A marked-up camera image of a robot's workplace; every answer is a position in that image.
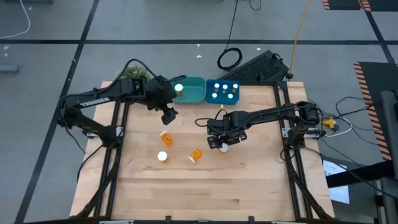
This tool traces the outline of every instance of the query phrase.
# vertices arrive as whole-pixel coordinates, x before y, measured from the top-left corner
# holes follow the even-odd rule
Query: teal bin
[[[198,104],[201,103],[206,96],[206,80],[202,77],[186,77],[183,80],[179,80],[171,83],[173,88],[176,84],[183,86],[183,96],[179,96],[174,99],[174,103],[189,103]]]

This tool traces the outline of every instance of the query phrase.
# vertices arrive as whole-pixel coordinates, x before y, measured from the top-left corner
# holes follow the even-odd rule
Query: blue tray
[[[217,98],[213,99],[211,96],[214,93],[214,84],[220,84],[218,88]],[[238,89],[236,93],[232,92],[232,86],[234,84],[238,84]],[[228,89],[226,93],[223,94],[223,85],[228,85]],[[223,105],[235,105],[239,101],[239,92],[241,89],[241,85],[238,81],[229,81],[229,80],[207,80],[206,81],[206,101],[208,103],[217,103]],[[228,98],[228,94],[233,94],[234,97],[232,99]]]
[[[202,77],[186,77],[183,80],[172,82],[172,86],[182,84],[184,86],[183,96],[174,98],[174,103],[199,104],[205,99],[206,80]]]

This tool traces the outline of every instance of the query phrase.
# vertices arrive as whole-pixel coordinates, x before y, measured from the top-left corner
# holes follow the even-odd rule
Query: wooden table
[[[303,83],[288,83],[292,103],[306,100]],[[114,103],[96,107],[94,119],[111,123]],[[206,128],[195,125],[197,118],[213,118],[219,105],[172,105],[179,114],[168,126],[161,112],[131,105],[113,206],[113,219],[164,220],[294,220],[288,174],[279,157],[282,150],[279,122],[253,126],[248,139],[229,147],[226,154],[208,147]],[[275,107],[272,86],[242,86],[239,102],[225,106],[227,111],[256,111]],[[166,147],[159,134],[168,131],[174,140]],[[88,140],[86,156],[101,144]],[[318,150],[316,140],[306,139],[307,147]],[[203,151],[197,164],[188,156],[195,148]],[[166,151],[169,162],[157,160]],[[83,168],[77,185],[71,215],[78,213],[98,188],[105,150]],[[302,150],[309,191],[325,211],[334,215],[321,158]],[[301,216],[305,216],[301,191],[297,188]],[[102,212],[108,194],[104,194]]]

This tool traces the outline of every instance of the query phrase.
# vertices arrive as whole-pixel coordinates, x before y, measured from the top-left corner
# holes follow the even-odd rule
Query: black floor tape line
[[[380,32],[380,30],[379,30],[379,28],[378,28],[378,26],[376,24],[376,21],[373,18],[372,13],[369,12],[369,11],[365,11],[365,13],[366,13],[366,17],[368,17],[368,19],[369,19],[369,22],[370,22],[370,24],[372,26],[374,34],[376,35],[378,41],[380,41],[380,43],[381,43],[381,49],[383,50],[384,56],[386,56],[387,62],[388,63],[395,63],[396,61],[392,57],[391,52],[388,49],[387,45],[384,43],[384,38],[381,35],[381,32]]]
[[[65,83],[63,84],[63,88],[62,88],[60,97],[62,97],[63,95],[66,95],[70,88],[70,84],[72,82],[73,75],[75,74],[75,70],[76,70],[77,64],[79,62],[81,51],[83,50],[84,41],[87,38],[88,31],[90,29],[91,23],[93,22],[95,11],[98,7],[98,1],[99,0],[94,0],[93,5],[91,7],[90,14],[88,15],[85,28],[83,29],[83,33],[80,38],[80,43],[76,49],[75,56],[72,60],[72,64],[70,65],[68,75],[65,79]],[[49,130],[47,131],[47,134],[46,134],[44,142],[43,142],[42,149],[40,150],[39,158],[37,159],[32,176],[30,177],[30,181],[26,188],[24,198],[22,199],[21,206],[19,207],[19,211],[18,211],[17,217],[15,219],[16,224],[23,223],[25,220],[25,216],[26,216],[27,210],[29,208],[30,201],[32,200],[34,191],[35,191],[37,183],[39,181],[40,173],[42,172],[42,169],[44,166],[45,158],[47,157],[47,153],[49,152],[49,149],[50,149],[50,144],[51,144],[52,138],[54,136],[55,128],[57,127],[57,116],[58,116],[57,109],[55,109],[54,114],[52,116]]]
[[[226,44],[221,39],[187,40],[85,40],[98,45],[156,45],[156,44]],[[0,44],[79,44],[80,40],[0,40]],[[230,44],[292,45],[294,40],[231,40]],[[398,40],[298,40],[297,45],[398,45]]]

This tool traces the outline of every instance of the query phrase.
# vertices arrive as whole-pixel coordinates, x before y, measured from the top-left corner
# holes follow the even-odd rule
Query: gray floor
[[[32,27],[16,39],[75,39],[81,37],[93,0],[56,0],[55,4],[26,2]],[[292,40],[299,26],[305,1],[263,1],[260,11],[252,11],[240,1],[233,39]],[[88,39],[226,39],[234,9],[227,0],[113,0],[99,2]],[[396,12],[373,12],[386,40],[397,40],[392,29]],[[0,1],[0,36],[24,30],[26,21],[18,2]],[[313,1],[300,39],[377,40],[363,11],[326,11],[321,1]],[[77,45],[0,44],[0,64],[23,65],[18,74],[0,74],[0,222],[12,223],[21,205],[27,184],[43,145],[55,105],[60,96]],[[243,52],[243,61],[271,50],[289,66],[292,45],[231,45]],[[158,74],[198,75],[218,78],[224,74],[216,60],[225,45],[85,45],[69,93],[78,93],[112,80],[129,58],[139,58]],[[389,46],[398,59],[398,46]],[[234,58],[228,56],[225,64]],[[294,81],[303,81],[308,97],[332,113],[344,96],[361,97],[353,62],[386,62],[377,45],[298,45]],[[345,111],[364,106],[350,101]],[[92,116],[93,109],[85,113]],[[370,128],[366,112],[347,117]],[[358,131],[375,142],[373,132]],[[73,130],[83,147],[86,139]],[[360,140],[354,133],[326,139],[331,146],[362,164],[381,161],[379,149]],[[321,152],[345,160],[320,142]],[[65,131],[57,128],[32,197],[25,221],[67,218],[76,187],[76,173],[83,155]],[[338,210],[338,217],[363,221]]]

